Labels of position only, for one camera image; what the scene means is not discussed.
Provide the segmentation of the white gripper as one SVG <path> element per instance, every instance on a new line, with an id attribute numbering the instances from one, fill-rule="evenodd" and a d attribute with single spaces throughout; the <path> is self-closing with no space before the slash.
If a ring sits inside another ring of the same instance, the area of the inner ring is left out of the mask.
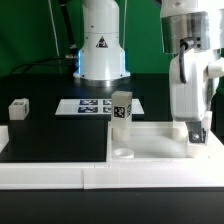
<path id="1" fill-rule="evenodd" d="M 187 122 L 189 141 L 203 142 L 201 120 L 218 86 L 208 66 L 220 59 L 218 50 L 187 50 L 170 63 L 169 85 L 171 114 L 175 121 Z"/>

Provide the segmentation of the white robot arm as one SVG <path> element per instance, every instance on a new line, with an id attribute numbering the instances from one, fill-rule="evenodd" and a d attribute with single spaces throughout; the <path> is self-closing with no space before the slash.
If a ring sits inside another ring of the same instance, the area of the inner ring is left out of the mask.
<path id="1" fill-rule="evenodd" d="M 155 0 L 160 5 L 163 52 L 169 67 L 171 114 L 187 126 L 189 141 L 204 143 L 202 123 L 224 76 L 224 0 Z M 78 51 L 77 82 L 110 86 L 125 80 L 119 44 L 119 7 L 114 0 L 82 0 L 84 45 Z"/>

